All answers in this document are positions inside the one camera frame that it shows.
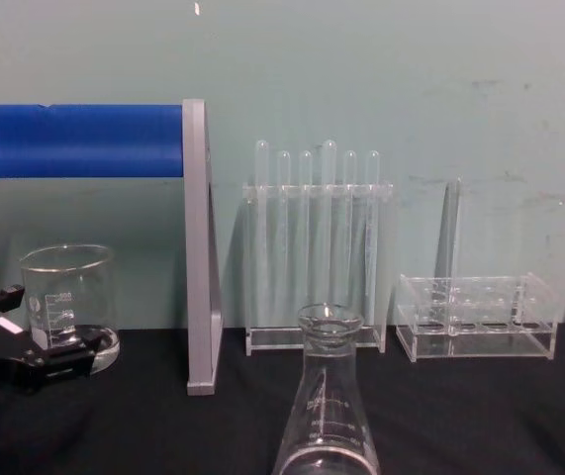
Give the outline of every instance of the glass beaker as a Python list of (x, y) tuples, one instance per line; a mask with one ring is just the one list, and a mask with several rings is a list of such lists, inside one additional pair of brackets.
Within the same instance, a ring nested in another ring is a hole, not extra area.
[(94, 373), (120, 353), (112, 262), (111, 249), (94, 244), (44, 247), (20, 261), (32, 339), (44, 349), (55, 348), (99, 330)]
[(273, 475), (379, 475), (356, 383), (356, 335), (363, 318), (344, 307), (300, 310), (304, 373)]

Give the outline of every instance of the beaker rim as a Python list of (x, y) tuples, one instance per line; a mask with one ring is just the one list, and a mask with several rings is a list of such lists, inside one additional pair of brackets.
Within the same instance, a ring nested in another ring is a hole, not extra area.
[(358, 332), (363, 327), (363, 317), (338, 304), (311, 304), (298, 312), (300, 327), (307, 333), (339, 338)]
[[(82, 263), (81, 265), (42, 265), (41, 263), (33, 264), (30, 263), (33, 259), (38, 257), (43, 257), (48, 253), (53, 252), (77, 252), (77, 251), (92, 251), (93, 258), (87, 258), (86, 263)], [(56, 244), (56, 245), (48, 245), (45, 247), (39, 247), (38, 249), (34, 249), (29, 253), (25, 254), (23, 257), (20, 258), (19, 262), (21, 263), (21, 269), (28, 270), (30, 272), (72, 272), (75, 270), (83, 270), (83, 269), (90, 269), (92, 267), (97, 267), (99, 265), (105, 264), (113, 260), (113, 250), (106, 245), (101, 244)]]

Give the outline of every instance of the flask neck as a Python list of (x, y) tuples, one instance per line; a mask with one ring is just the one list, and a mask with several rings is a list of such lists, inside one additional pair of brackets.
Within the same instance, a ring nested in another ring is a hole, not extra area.
[(304, 371), (328, 370), (340, 376), (355, 376), (356, 344), (354, 338), (333, 341), (306, 336), (304, 338)]

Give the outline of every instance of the erlenmeyer flask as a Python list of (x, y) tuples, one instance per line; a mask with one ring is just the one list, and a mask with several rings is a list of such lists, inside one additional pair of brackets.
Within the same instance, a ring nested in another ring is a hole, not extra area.
[(273, 475), (379, 475), (356, 383), (356, 334), (363, 318), (319, 304), (299, 315), (304, 374)]

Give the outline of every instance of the test tube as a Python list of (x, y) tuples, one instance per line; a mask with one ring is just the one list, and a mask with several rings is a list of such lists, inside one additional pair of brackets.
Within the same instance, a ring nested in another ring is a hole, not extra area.
[(287, 315), (289, 269), (289, 185), (291, 184), (291, 155), (280, 151), (276, 157), (278, 213), (275, 226), (273, 320), (283, 324)]
[(377, 274), (377, 244), (379, 233), (379, 167), (381, 155), (372, 150), (366, 156), (365, 182), (368, 187), (365, 223), (365, 317), (366, 324), (374, 323), (374, 303)]
[(269, 180), (269, 144), (259, 141), (255, 145), (255, 193), (256, 193), (256, 320), (260, 323), (269, 315), (269, 265), (267, 249), (267, 188)]
[(316, 298), (319, 302), (330, 301), (330, 234), (332, 212), (332, 185), (334, 184), (337, 145), (334, 141), (325, 141), (322, 145), (322, 177), (320, 183), (321, 239), (316, 246), (318, 256), (315, 269)]
[(343, 295), (342, 303), (349, 305), (350, 265), (352, 259), (352, 204), (356, 185), (357, 154), (349, 150), (343, 156), (343, 183), (345, 185), (344, 236), (343, 236)]
[(304, 150), (300, 153), (298, 164), (298, 182), (301, 188), (300, 217), (298, 220), (298, 242), (301, 262), (298, 275), (297, 291), (299, 307), (311, 302), (309, 299), (309, 262), (311, 249), (311, 193), (313, 191), (313, 155)]

